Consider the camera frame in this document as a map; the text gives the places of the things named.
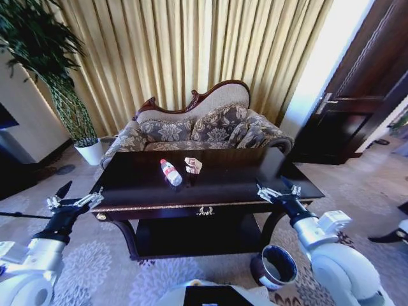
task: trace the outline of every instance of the curtain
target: curtain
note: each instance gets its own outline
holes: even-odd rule
[[[169,110],[191,90],[243,80],[251,108],[279,123],[332,0],[58,0],[83,41],[72,72],[99,136],[155,96]]]

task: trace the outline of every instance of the floor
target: floor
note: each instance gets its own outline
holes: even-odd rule
[[[340,166],[298,165],[326,195],[310,209],[318,215],[341,209],[353,218],[341,241],[371,260],[397,306],[406,305],[408,299],[408,246],[373,244],[367,236],[388,233],[407,218],[397,206],[408,200],[408,159],[390,153],[399,144],[395,139],[389,146],[375,144],[360,158]],[[68,197],[87,194],[101,169],[86,164],[74,148],[67,149],[52,166],[69,164],[75,166],[73,171],[60,171],[1,201],[0,211],[49,215],[46,197],[69,180],[73,180],[73,185]],[[267,214],[256,216],[260,225],[266,217]],[[26,244],[45,223],[39,219],[0,217],[0,240]],[[300,252],[287,218],[278,224],[271,243],[287,249],[299,269],[296,282],[270,293],[271,300],[285,306],[333,305],[329,294],[312,278],[309,262]],[[249,271],[253,254],[132,262],[119,230],[111,224],[100,224],[90,214],[78,218],[64,256],[65,268],[55,288],[54,305],[153,305],[169,288],[193,278],[245,288],[256,286]]]

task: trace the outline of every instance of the dark wooden door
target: dark wooden door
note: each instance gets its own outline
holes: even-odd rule
[[[296,139],[293,160],[347,161],[408,94],[407,70],[408,1],[377,0]]]

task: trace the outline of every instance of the plastic water bottle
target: plastic water bottle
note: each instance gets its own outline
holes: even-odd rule
[[[183,178],[181,177],[180,173],[177,172],[176,168],[174,168],[174,166],[165,159],[161,159],[160,163],[161,169],[164,175],[166,175],[166,178],[168,179],[170,184],[173,186],[180,185],[183,181]]]

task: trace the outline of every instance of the table drawer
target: table drawer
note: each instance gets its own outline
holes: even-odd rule
[[[236,204],[208,204],[191,205],[189,207],[160,207],[160,208],[106,208],[94,209],[92,213],[100,221],[132,220],[132,219],[160,219],[177,217],[207,217],[210,215],[237,215],[256,212],[271,212],[273,205],[259,201],[255,203]]]

